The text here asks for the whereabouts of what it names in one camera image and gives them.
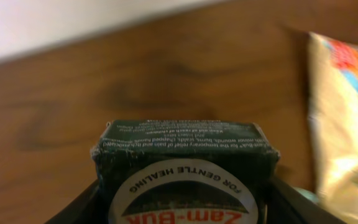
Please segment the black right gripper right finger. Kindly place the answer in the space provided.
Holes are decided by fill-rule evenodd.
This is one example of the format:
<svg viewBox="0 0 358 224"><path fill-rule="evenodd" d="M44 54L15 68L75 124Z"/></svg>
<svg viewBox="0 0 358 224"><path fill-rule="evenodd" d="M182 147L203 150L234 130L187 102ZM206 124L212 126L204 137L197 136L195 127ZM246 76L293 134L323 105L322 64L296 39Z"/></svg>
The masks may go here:
<svg viewBox="0 0 358 224"><path fill-rule="evenodd" d="M345 224L277 177L270 179L267 224Z"/></svg>

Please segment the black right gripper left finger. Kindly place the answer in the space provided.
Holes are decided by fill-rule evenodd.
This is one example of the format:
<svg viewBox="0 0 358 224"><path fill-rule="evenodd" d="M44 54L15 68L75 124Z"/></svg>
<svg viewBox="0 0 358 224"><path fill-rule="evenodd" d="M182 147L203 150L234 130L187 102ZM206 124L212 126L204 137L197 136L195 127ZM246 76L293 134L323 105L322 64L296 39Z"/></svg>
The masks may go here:
<svg viewBox="0 0 358 224"><path fill-rule="evenodd" d="M95 180L74 201L45 224L97 224L100 223L99 181Z"/></svg>

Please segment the black round-label box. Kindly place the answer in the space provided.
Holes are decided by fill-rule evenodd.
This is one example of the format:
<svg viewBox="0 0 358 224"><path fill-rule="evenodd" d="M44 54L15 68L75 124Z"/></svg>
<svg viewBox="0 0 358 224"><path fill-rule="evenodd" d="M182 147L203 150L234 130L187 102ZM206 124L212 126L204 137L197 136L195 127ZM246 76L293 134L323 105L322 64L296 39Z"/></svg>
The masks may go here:
<svg viewBox="0 0 358 224"><path fill-rule="evenodd" d="M109 223L259 224L280 155L254 123L115 120L91 157Z"/></svg>

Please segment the teal snack packet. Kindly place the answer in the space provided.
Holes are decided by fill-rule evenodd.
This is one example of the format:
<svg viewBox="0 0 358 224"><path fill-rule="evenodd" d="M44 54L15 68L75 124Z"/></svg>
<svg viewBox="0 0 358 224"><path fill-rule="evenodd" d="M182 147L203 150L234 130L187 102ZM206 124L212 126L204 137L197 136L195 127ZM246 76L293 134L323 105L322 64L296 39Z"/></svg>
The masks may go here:
<svg viewBox="0 0 358 224"><path fill-rule="evenodd" d="M298 193L300 193L302 196L307 198L309 201L313 202L314 204L319 204L319 198L314 194L313 192L310 192L309 190L302 189L299 187L293 187Z"/></svg>

